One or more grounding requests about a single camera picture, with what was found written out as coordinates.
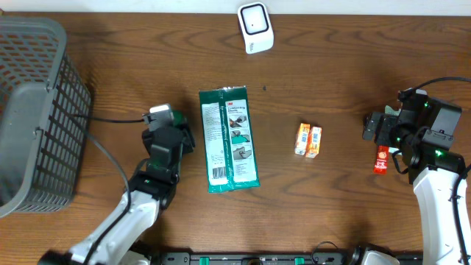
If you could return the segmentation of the red adhesive tube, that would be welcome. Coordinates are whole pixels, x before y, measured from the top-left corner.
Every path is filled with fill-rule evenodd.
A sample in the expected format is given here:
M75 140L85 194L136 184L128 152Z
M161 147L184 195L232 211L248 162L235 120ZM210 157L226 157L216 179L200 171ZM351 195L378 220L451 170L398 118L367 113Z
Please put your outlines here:
M373 168L375 174L386 174L388 168L389 147L379 146L376 154L376 161Z

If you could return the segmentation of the green 3M adhesive package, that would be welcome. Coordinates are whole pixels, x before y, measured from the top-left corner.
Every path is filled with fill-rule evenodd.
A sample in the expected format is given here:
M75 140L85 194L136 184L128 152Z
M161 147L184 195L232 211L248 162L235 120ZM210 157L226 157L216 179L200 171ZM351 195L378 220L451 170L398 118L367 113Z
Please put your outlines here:
M247 88L200 91L208 191L224 193L260 186Z

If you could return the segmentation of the orange tissue pack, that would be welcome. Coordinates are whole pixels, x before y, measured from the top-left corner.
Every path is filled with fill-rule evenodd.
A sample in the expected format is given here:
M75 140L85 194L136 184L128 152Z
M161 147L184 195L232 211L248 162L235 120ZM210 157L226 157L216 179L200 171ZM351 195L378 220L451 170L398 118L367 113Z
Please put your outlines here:
M322 136L321 127L312 127L308 135L308 143L306 146L305 156L307 158L315 158L319 154L320 140Z
M304 155L308 144L308 135L311 130L309 124L301 123L296 135L294 153Z

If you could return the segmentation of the mint green wipes pack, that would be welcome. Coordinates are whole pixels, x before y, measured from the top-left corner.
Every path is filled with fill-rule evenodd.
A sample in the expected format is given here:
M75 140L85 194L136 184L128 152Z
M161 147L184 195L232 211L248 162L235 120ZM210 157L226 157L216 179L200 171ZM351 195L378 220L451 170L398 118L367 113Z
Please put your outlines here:
M401 109L395 110L390 106L385 106L385 111L384 113L390 116L399 116L401 112Z

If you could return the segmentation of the green-lidded small jar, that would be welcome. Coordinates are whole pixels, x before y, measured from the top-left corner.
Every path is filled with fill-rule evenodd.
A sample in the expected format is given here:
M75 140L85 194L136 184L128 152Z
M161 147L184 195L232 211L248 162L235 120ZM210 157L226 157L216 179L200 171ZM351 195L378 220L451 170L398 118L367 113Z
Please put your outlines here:
M174 118L173 125L175 127L181 127L181 126L184 126L185 124L188 123L187 118L183 115L182 112L180 112L178 110L173 110L172 115L173 115L173 118Z

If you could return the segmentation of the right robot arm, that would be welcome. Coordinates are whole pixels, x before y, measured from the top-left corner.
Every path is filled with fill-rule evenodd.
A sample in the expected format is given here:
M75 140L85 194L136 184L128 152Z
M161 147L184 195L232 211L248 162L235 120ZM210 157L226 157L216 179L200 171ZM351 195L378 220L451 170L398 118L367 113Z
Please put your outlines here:
M469 264L470 221L464 158L450 151L460 112L434 114L402 109L374 112L364 123L363 138L378 147L373 168L385 174L388 160L408 176L419 203L424 264Z

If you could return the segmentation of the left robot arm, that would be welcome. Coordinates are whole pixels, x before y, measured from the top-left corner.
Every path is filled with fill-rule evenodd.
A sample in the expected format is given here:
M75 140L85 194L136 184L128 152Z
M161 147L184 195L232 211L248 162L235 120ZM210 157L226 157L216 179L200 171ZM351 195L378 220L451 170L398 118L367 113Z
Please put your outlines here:
M153 254L138 238L171 204L182 156L193 152L195 141L186 123L146 130L142 138L149 158L136 166L115 210L67 253L50 250L39 264L152 263Z

